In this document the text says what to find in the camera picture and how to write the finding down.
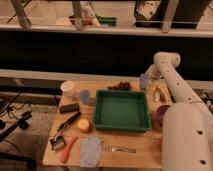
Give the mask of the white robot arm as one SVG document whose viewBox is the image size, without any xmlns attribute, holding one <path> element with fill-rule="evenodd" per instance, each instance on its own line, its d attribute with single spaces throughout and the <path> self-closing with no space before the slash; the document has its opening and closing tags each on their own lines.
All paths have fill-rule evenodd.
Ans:
<svg viewBox="0 0 213 171">
<path fill-rule="evenodd" d="M 213 115 L 176 71 L 178 53 L 157 52 L 153 61 L 145 75 L 163 78 L 175 100 L 163 118 L 162 171 L 213 171 Z"/>
</svg>

